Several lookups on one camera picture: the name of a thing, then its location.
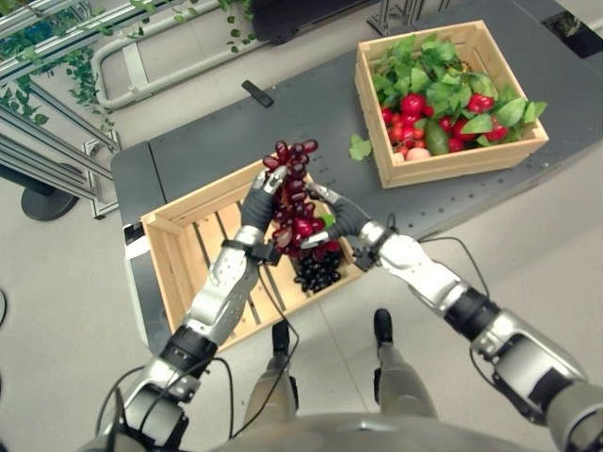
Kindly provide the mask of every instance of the wooden crate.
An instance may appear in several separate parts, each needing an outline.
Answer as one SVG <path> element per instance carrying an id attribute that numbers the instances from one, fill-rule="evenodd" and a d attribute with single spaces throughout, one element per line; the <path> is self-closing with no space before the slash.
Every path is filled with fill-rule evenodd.
<path id="1" fill-rule="evenodd" d="M 432 33 L 437 33 L 440 40 L 450 40 L 455 44 L 459 57 L 467 61 L 474 71 L 488 73 L 498 89 L 508 84 L 518 95 L 526 97 L 483 21 L 411 33 L 416 35 L 416 48 Z M 426 160 L 399 159 L 387 137 L 371 74 L 385 50 L 411 34 L 358 43 L 355 84 L 384 188 L 512 167 L 548 141 L 543 125 L 537 120 L 527 126 L 521 139 L 514 143 L 437 155 Z"/>
<path id="2" fill-rule="evenodd" d="M 171 331 L 180 325 L 194 295 L 204 284 L 210 260 L 218 256 L 225 238 L 233 238 L 240 227 L 240 205 L 251 181 L 263 169 L 255 162 L 218 181 L 203 186 L 142 217 L 149 238 L 151 256 Z M 330 213 L 316 202 L 316 214 Z M 274 228 L 270 225 L 267 236 Z M 352 263 L 347 240 L 339 240 L 344 257 L 339 268 L 341 280 L 315 295 L 302 292 L 293 282 L 295 270 L 287 256 L 278 266 L 261 266 L 260 281 L 250 293 L 243 316 L 222 348 L 272 325 L 281 317 L 268 293 L 283 303 L 286 314 L 306 306 L 361 274 Z"/>

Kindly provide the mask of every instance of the grape bunch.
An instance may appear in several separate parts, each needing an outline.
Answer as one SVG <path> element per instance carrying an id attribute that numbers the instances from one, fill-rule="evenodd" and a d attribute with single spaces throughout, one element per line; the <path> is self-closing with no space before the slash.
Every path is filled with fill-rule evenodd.
<path id="1" fill-rule="evenodd" d="M 262 160 L 267 172 L 280 166 L 287 167 L 285 180 L 274 194 L 272 219 L 277 227 L 272 238 L 277 251 L 291 259 L 297 273 L 295 282 L 301 284 L 304 292 L 317 292 L 341 278 L 337 272 L 342 256 L 339 242 L 330 241 L 312 250 L 300 248 L 304 238 L 322 231 L 326 226 L 322 218 L 315 217 L 316 205 L 307 200 L 308 193 L 303 180 L 310 161 L 308 154 L 317 148 L 318 142 L 315 139 L 307 139 L 291 146 L 284 141 L 277 141 L 274 146 L 276 155 L 267 155 Z"/>

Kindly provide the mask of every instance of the dark gray table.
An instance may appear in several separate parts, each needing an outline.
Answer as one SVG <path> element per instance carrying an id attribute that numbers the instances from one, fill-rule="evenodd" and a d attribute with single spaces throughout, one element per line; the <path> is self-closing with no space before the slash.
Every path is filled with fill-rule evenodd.
<path id="1" fill-rule="evenodd" d="M 353 85 L 352 50 L 280 83 L 269 92 L 275 100 L 269 109 L 248 98 L 119 153 L 112 170 L 122 221 L 138 222 L 142 214 L 253 162 L 281 137 L 316 138 L 313 177 L 377 219 L 393 212 L 403 233 L 425 236 L 477 215 L 603 138 L 601 53 L 580 59 L 540 24 L 560 11 L 550 0 L 476 0 L 415 25 L 483 19 L 528 97 L 548 102 L 542 122 L 550 141 L 515 168 L 382 189 L 373 159 L 358 163 L 347 154 L 352 134 L 367 135 Z M 169 330 L 151 257 L 142 254 L 131 264 L 149 347 L 158 352 Z"/>

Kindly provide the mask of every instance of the black remote control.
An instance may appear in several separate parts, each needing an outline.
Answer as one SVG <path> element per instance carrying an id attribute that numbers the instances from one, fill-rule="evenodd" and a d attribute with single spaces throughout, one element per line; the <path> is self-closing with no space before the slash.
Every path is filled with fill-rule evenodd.
<path id="1" fill-rule="evenodd" d="M 272 99 L 270 96 L 268 96 L 265 91 L 258 88 L 256 85 L 254 85 L 249 80 L 245 80 L 241 84 L 241 87 L 243 87 L 247 92 L 249 92 L 252 95 L 252 97 L 257 102 L 262 104 L 265 108 L 268 108 L 269 106 L 274 104 L 274 99 Z"/>

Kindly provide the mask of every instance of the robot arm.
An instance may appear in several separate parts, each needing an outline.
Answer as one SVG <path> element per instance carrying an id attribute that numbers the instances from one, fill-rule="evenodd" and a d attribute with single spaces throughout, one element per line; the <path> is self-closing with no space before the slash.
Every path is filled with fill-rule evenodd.
<path id="1" fill-rule="evenodd" d="M 180 444 L 188 419 L 179 404 L 193 398 L 200 385 L 199 377 L 240 320 L 249 293 L 257 283 L 258 264 L 274 257 L 263 245 L 264 234 L 272 218 L 272 196 L 283 183 L 285 173 L 286 168 L 280 167 L 268 177 L 260 173 L 253 181 L 241 207 L 241 228 L 233 240 L 222 243 L 181 326 L 124 394 L 124 417 L 130 431 L 136 432 L 133 444 L 173 448 Z M 81 450 L 97 450 L 94 447 L 105 444 L 114 427 L 113 422 L 103 426 L 104 436 Z M 131 440 L 123 435 L 119 438 L 122 442 Z"/>
<path id="2" fill-rule="evenodd" d="M 603 388 L 564 349 L 510 311 L 500 309 L 446 266 L 434 262 L 412 237 L 394 234 L 325 186 L 309 184 L 335 212 L 330 230 L 302 243 L 310 248 L 356 235 L 370 255 L 471 343 L 493 366 L 493 382 L 532 423 L 547 425 L 562 451 L 600 450 Z"/>

